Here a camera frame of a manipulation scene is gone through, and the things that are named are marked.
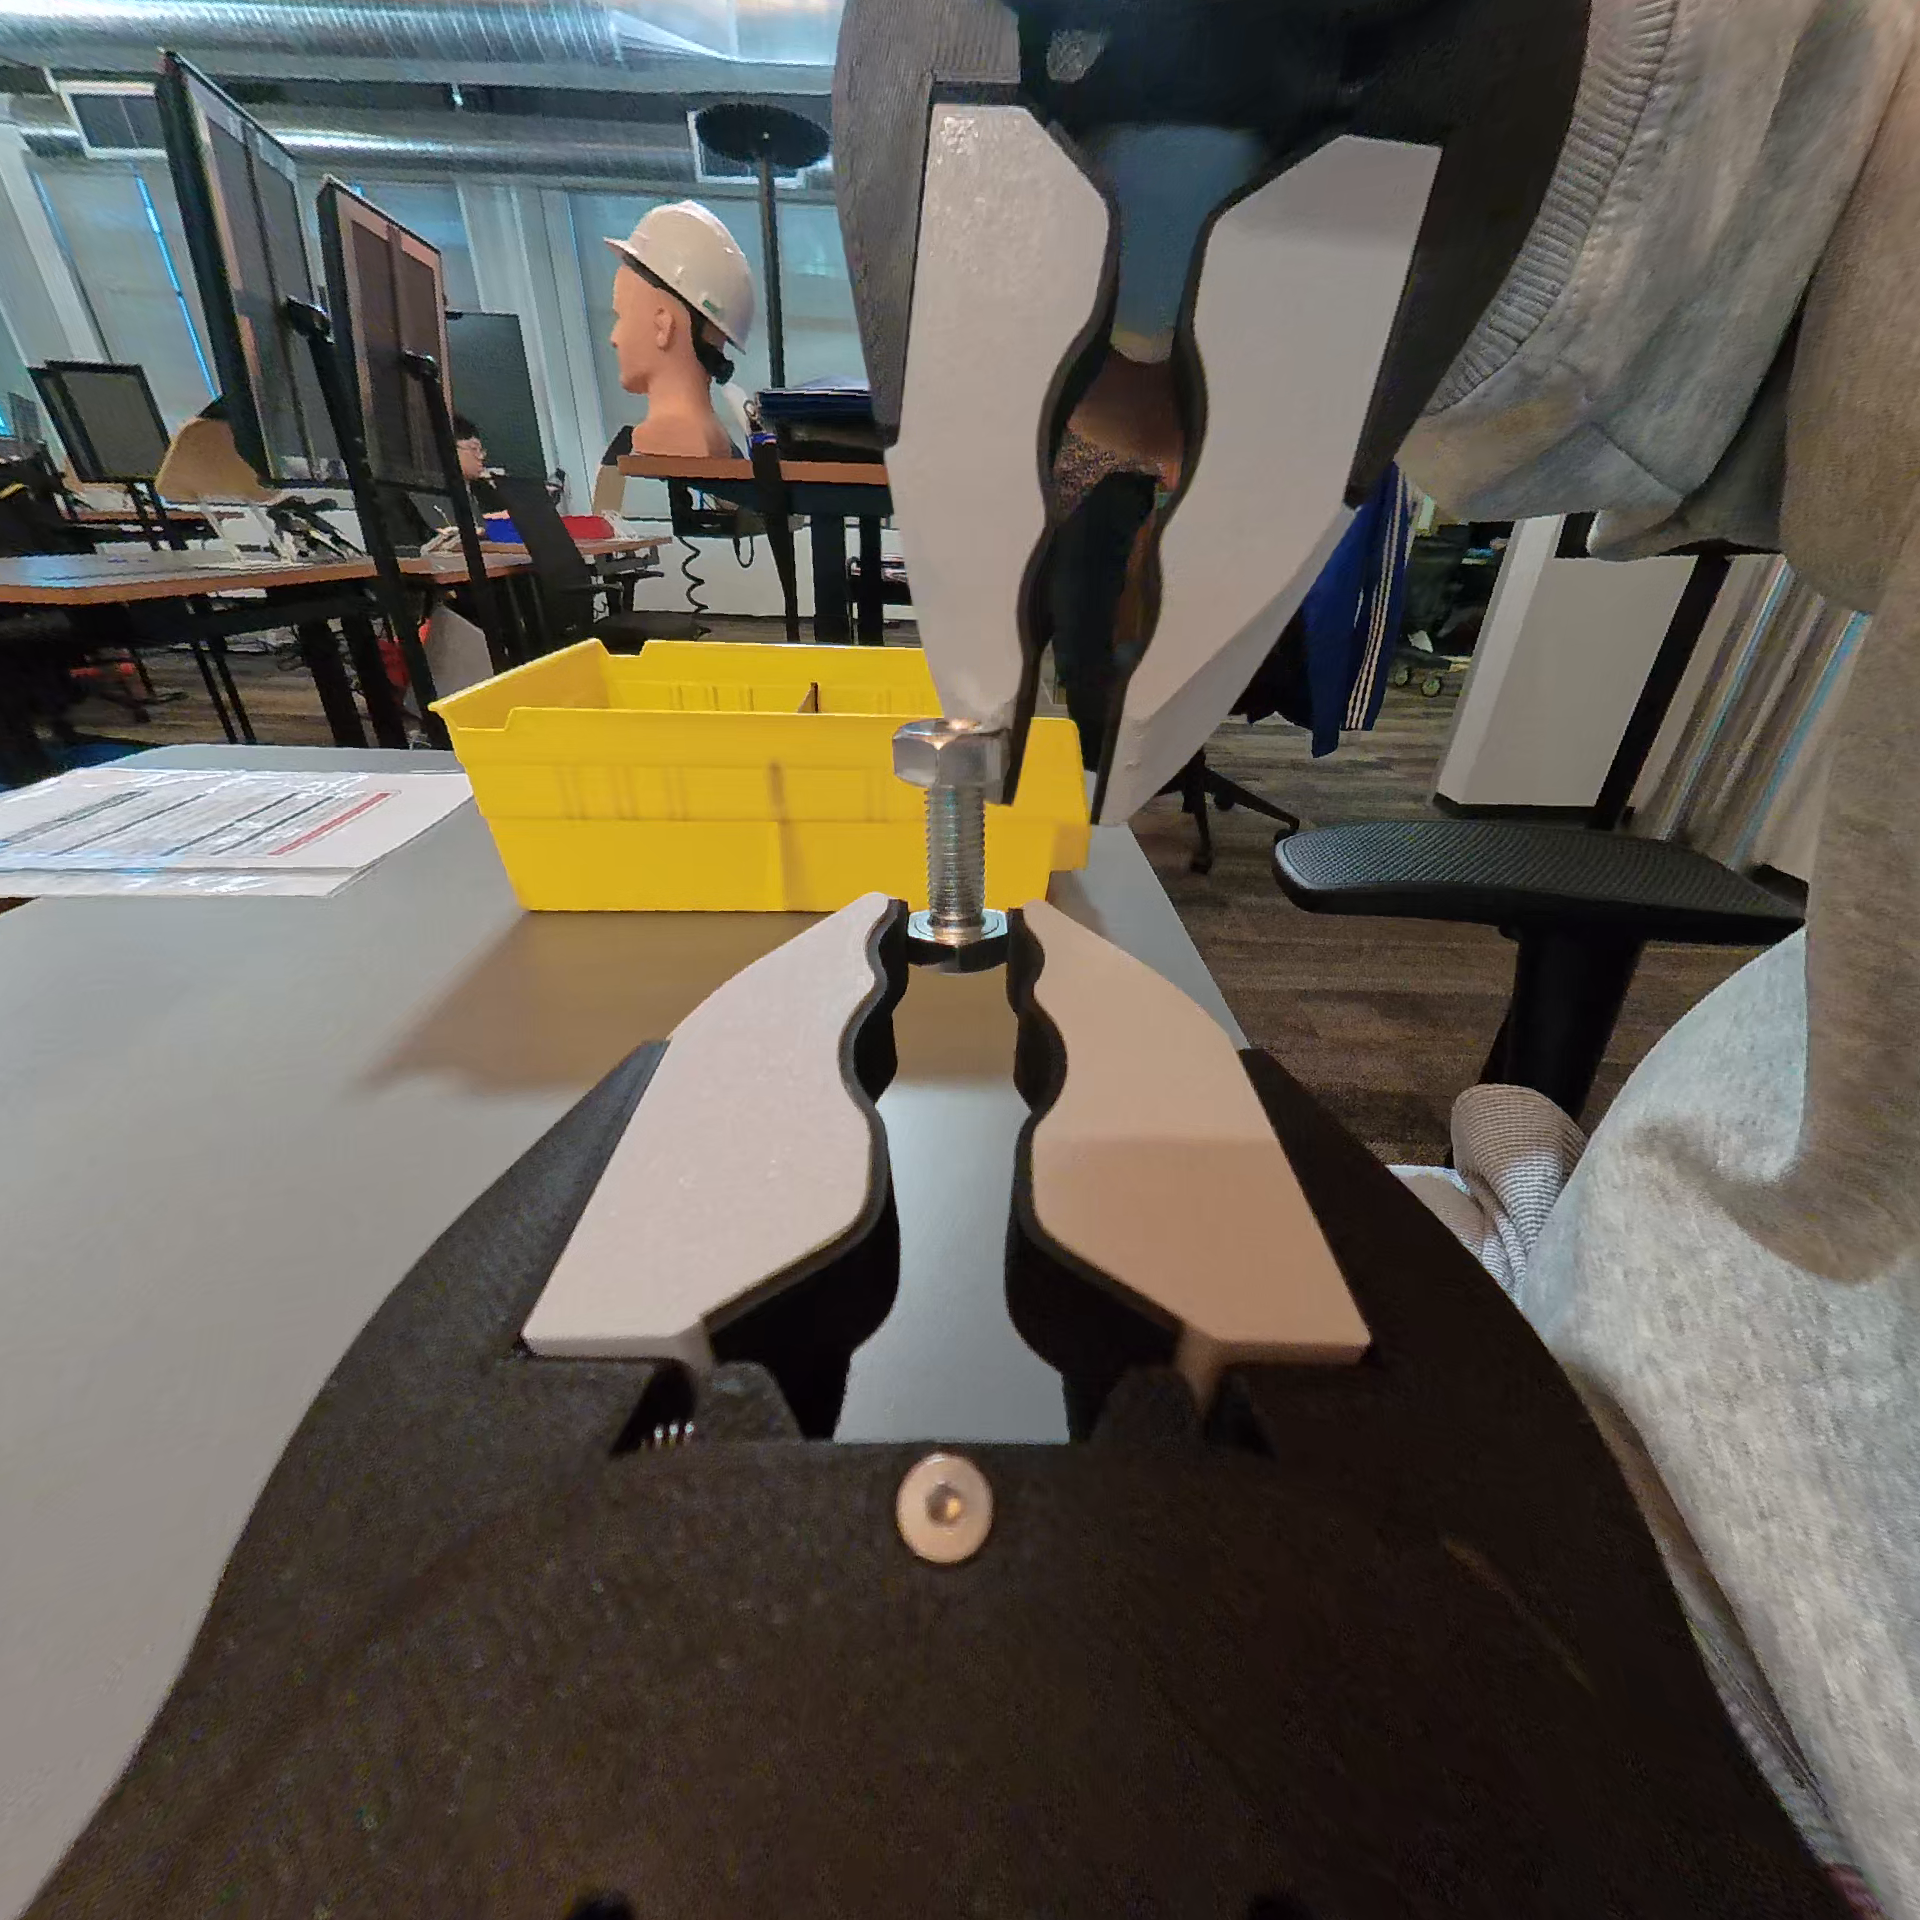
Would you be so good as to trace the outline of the beige curved panel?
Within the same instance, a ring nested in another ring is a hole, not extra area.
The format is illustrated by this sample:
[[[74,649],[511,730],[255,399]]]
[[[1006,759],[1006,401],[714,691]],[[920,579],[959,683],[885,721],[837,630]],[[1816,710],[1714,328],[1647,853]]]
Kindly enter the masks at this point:
[[[157,497],[172,505],[271,509],[283,487],[264,485],[239,455],[223,418],[191,417],[179,425],[154,479]]]

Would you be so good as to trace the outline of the blue striped jacket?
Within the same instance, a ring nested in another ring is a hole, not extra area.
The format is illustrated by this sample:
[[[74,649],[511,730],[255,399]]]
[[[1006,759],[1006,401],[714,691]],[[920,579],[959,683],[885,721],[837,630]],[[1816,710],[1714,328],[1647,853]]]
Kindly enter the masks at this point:
[[[1307,687],[1303,728],[1316,759],[1375,725],[1403,630],[1412,521],[1408,483],[1389,464],[1352,511],[1298,609]]]

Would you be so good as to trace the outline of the grey desk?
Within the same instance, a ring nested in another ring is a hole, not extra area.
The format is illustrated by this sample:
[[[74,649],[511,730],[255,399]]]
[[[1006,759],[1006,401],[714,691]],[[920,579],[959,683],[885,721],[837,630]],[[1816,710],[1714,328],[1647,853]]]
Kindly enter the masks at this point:
[[[474,806],[318,899],[5,913],[5,1917],[426,1249],[802,917],[524,915]]]

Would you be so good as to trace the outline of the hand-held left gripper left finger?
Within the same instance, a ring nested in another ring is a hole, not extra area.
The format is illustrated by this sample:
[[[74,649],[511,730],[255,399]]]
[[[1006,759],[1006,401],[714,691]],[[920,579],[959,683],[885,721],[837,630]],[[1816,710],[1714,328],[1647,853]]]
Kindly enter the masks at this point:
[[[906,904],[864,894],[714,990],[660,1047],[527,1312],[542,1361],[744,1354],[752,1321],[816,1315],[813,1283],[885,1302]]]

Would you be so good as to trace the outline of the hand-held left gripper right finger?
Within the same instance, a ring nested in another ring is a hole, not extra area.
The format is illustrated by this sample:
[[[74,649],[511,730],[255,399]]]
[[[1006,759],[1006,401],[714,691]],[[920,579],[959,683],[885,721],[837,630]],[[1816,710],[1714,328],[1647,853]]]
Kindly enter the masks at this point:
[[[1031,1242],[1168,1338],[1182,1374],[1357,1363],[1372,1335],[1212,1014],[1044,901],[1018,913],[1008,990]]]

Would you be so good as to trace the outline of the silver hex bolt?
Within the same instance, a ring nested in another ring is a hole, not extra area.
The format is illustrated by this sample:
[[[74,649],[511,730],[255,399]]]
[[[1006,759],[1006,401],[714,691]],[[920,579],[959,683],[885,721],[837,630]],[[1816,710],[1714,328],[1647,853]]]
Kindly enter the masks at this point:
[[[927,906],[906,920],[906,953],[949,974],[999,970],[1010,921],[987,906],[987,795],[981,785],[934,785],[926,793]]]

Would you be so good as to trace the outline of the blue folder stack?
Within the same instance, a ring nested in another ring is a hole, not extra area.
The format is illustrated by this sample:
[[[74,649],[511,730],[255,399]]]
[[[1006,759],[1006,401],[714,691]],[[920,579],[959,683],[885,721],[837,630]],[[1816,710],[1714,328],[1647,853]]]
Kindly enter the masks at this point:
[[[872,393],[864,379],[813,379],[754,399],[756,430],[788,464],[878,464],[882,461]]]

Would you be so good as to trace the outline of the mannequin head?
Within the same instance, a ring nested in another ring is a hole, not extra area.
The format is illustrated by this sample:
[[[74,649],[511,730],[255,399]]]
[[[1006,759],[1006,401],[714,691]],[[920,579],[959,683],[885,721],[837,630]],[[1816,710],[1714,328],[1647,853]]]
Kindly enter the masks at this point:
[[[643,401],[630,454],[728,461],[735,432],[716,403],[731,377],[724,337],[688,299],[615,247],[611,351],[619,389]]]

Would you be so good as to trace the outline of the person's right forearm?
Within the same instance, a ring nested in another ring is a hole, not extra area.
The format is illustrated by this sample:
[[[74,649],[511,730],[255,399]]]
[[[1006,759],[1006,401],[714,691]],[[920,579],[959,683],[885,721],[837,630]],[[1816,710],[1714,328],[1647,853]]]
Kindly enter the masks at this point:
[[[1874,613],[1916,545],[1916,5],[1595,5],[1543,209],[1402,454],[1598,561],[1774,551]]]

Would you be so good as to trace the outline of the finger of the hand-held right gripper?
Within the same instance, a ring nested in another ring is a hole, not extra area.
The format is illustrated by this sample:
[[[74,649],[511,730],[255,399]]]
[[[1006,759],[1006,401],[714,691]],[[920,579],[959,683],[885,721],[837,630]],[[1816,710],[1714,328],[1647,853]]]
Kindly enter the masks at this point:
[[[932,104],[885,466],[942,712],[999,737],[1006,801],[1036,703],[1029,602],[1050,432],[1114,310],[1114,209],[1021,104]]]
[[[1340,135],[1227,199],[1191,269],[1184,485],[1158,530],[1158,610],[1095,793],[1156,798],[1274,651],[1352,521],[1349,487],[1442,151]]]

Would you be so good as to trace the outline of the large black monitor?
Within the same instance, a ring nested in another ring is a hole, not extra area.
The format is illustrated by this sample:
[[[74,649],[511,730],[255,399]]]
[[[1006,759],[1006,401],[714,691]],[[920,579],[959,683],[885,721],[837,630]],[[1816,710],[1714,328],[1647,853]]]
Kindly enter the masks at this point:
[[[294,159],[175,54],[159,54],[154,95],[234,443],[267,490],[339,485],[314,353],[287,320],[287,305],[320,303]]]

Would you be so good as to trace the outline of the white hard hat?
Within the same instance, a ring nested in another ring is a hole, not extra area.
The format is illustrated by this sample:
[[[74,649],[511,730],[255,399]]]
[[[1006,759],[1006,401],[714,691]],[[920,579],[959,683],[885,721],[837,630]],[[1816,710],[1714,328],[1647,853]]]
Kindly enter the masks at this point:
[[[629,235],[605,235],[604,247],[680,299],[718,344],[750,349],[756,322],[752,269],[731,229],[706,203],[660,203]]]

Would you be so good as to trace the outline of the yellow plastic bin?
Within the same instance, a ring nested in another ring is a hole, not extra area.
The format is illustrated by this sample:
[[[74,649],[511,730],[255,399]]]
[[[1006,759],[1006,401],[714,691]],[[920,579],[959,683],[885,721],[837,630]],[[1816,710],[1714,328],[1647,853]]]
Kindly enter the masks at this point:
[[[918,649],[582,641],[434,704],[533,913],[927,906],[895,733],[939,710]]]

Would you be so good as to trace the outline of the paper sheet in clear sleeve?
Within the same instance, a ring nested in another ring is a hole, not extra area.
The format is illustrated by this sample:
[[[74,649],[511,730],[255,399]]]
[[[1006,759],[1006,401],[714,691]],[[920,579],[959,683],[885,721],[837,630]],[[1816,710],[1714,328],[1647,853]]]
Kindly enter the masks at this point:
[[[464,775],[140,770],[3,798],[5,899],[326,899],[474,801]]]

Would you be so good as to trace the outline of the brown framed monitor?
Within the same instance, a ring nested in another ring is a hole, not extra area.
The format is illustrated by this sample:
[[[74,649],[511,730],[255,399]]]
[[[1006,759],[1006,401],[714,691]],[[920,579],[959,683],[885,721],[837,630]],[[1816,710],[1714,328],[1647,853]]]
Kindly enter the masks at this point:
[[[344,182],[318,193],[326,314],[341,344],[375,483],[446,491],[437,424],[447,417],[440,251]]]

